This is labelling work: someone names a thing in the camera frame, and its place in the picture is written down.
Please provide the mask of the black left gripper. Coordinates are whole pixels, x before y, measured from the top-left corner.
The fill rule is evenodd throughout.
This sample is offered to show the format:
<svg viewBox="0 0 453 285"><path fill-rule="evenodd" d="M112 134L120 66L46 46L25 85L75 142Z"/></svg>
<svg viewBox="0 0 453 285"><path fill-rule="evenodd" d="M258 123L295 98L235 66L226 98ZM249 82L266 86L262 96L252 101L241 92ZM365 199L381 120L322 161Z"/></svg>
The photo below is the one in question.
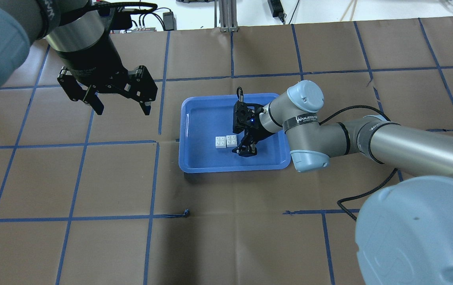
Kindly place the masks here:
<svg viewBox="0 0 453 285"><path fill-rule="evenodd" d="M64 63L57 81L71 101L82 101L101 116L104 105L98 94L119 94L150 115L158 92L154 79L145 65L126 69L110 36L101 36L88 48L57 54Z"/></svg>

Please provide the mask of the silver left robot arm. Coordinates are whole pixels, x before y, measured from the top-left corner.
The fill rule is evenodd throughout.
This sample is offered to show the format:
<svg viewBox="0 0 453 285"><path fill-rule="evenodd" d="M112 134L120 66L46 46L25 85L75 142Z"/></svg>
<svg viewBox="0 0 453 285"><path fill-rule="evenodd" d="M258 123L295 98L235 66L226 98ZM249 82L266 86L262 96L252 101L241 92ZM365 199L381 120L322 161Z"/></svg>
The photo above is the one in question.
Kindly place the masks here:
<svg viewBox="0 0 453 285"><path fill-rule="evenodd" d="M116 14L150 14L151 2L91 0L0 0L0 87L27 59L32 44L45 38L64 66L57 76L71 101L102 115L98 94L119 94L139 103L149 115L158 88L148 68L127 70L111 38Z"/></svg>

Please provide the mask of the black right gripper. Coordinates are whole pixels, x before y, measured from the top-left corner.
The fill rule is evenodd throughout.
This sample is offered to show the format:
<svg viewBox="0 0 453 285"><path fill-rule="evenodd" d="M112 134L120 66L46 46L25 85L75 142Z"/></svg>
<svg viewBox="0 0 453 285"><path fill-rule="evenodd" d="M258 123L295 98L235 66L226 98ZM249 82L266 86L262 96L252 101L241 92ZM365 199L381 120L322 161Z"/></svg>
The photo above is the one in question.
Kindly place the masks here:
<svg viewBox="0 0 453 285"><path fill-rule="evenodd" d="M245 158L253 157L258 154L256 144L278 132L278 129L269 130L262 124L261 116L267 112L261 104L241 100L234 104L232 132L237 135L242 132L244 136L232 153Z"/></svg>

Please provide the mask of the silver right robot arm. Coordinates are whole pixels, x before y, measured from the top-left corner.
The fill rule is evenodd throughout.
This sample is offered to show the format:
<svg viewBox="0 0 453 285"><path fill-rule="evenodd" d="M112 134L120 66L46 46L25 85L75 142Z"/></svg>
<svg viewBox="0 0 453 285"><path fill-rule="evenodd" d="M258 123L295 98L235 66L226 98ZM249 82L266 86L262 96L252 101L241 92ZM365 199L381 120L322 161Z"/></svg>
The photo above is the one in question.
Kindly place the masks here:
<svg viewBox="0 0 453 285"><path fill-rule="evenodd" d="M453 137L418 130L376 115L347 122L319 121L320 87L302 80L266 105L247 103L237 88L233 132L244 137L233 150L257 154L256 144L279 131L287 137L299 173L324 169L330 159L360 153L393 171L375 189L355 221L356 258L367 285L453 285Z"/></svg>

